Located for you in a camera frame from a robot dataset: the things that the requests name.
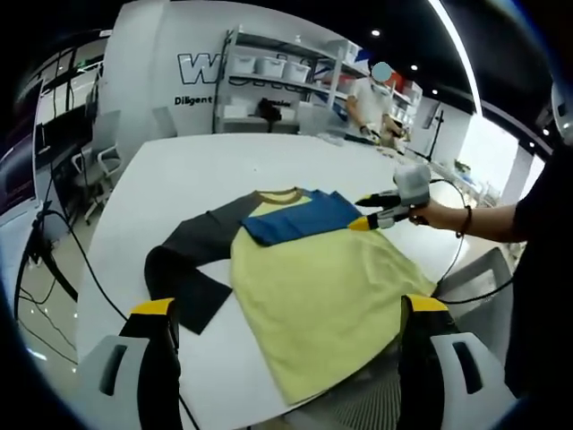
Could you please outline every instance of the person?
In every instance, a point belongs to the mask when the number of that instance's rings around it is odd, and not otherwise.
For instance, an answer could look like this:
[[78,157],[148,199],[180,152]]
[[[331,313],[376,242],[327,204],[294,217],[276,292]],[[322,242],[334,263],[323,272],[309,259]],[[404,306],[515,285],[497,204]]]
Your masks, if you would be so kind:
[[400,136],[403,133],[402,128],[389,116],[392,107],[389,91],[383,89],[384,82],[372,77],[372,68],[381,61],[378,56],[368,60],[370,76],[357,79],[346,100],[350,119],[348,133],[351,135],[371,139],[372,132],[380,136],[390,133]]
[[[564,141],[573,143],[565,136]],[[573,148],[561,145],[531,191],[515,205],[470,210],[431,201],[410,212],[415,224],[419,224],[416,217],[424,217],[433,228],[465,230],[468,235],[502,243],[527,241],[513,277],[505,365],[506,384],[517,397],[552,392],[551,387],[564,377],[558,363],[563,359],[563,345],[570,339],[565,323],[570,310],[563,304],[569,303],[571,294],[568,246],[573,227],[567,218],[573,200],[567,191],[573,182],[572,169]]]

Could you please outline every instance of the floor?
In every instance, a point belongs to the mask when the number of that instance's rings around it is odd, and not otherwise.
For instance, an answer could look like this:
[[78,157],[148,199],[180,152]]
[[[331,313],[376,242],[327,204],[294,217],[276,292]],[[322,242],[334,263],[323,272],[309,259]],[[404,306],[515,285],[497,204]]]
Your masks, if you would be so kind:
[[[86,250],[89,249],[90,240],[97,225],[98,214],[95,213],[90,226],[87,226],[81,220],[76,222],[74,226],[74,231]],[[468,237],[466,241],[469,245],[466,255],[460,259],[454,270],[465,266],[498,245],[474,237]],[[509,253],[504,247],[501,249],[510,267],[513,268],[513,262],[509,257]],[[71,236],[65,237],[56,244],[54,257],[65,277],[73,286],[79,288],[81,285],[83,259]],[[47,296],[52,282],[53,277],[44,264],[38,266],[29,265],[24,272],[21,285],[36,301],[41,301]],[[78,317],[75,303],[59,287],[59,284],[56,284],[45,304],[34,305],[29,301],[20,299],[18,306],[19,317],[22,322],[22,335],[30,349],[30,353],[36,358],[38,367],[64,400],[72,399],[76,386],[76,364],[74,362],[77,362],[77,354],[73,347]],[[30,331],[23,329],[22,325],[25,325]],[[60,357],[45,343],[32,335],[31,331],[67,358]],[[289,427],[282,419],[278,418],[268,423],[254,426],[254,428],[260,430],[281,430]]]

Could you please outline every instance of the wrist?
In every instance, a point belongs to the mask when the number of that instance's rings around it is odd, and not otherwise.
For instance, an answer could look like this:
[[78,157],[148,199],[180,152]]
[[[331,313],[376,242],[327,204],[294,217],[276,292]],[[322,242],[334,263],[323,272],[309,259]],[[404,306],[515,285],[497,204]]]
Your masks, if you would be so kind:
[[440,230],[460,231],[467,218],[467,209],[454,209],[446,206],[439,207],[429,221],[434,228]]

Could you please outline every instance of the hand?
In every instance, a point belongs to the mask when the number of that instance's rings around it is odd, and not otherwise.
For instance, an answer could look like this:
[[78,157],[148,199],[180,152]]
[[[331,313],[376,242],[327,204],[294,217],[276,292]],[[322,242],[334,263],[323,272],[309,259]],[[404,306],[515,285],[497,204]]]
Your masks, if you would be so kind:
[[372,135],[372,131],[366,125],[360,127],[360,134],[364,137],[370,137]]
[[423,208],[410,210],[410,221],[416,226],[429,225],[434,228],[442,228],[441,222],[444,218],[444,212],[448,208],[436,201],[430,199],[430,202]]

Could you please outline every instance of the ceiling light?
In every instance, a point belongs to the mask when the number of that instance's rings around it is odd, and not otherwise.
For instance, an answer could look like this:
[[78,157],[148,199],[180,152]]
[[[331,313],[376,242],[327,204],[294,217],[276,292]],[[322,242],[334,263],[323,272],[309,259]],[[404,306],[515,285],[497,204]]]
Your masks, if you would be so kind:
[[464,70],[466,71],[467,80],[469,82],[469,87],[472,90],[472,96],[474,97],[475,103],[475,113],[478,116],[483,116],[482,112],[482,101],[480,100],[480,94],[477,90],[477,81],[475,80],[474,71],[472,70],[472,64],[469,61],[469,57],[467,56],[466,49],[464,48],[464,44],[462,43],[462,39],[459,37],[458,31],[456,30],[456,26],[454,22],[449,18],[446,9],[440,0],[428,0],[430,5],[432,6],[433,10],[436,12],[438,17],[440,18],[441,23],[446,28],[458,55],[462,61],[462,65],[464,66]]

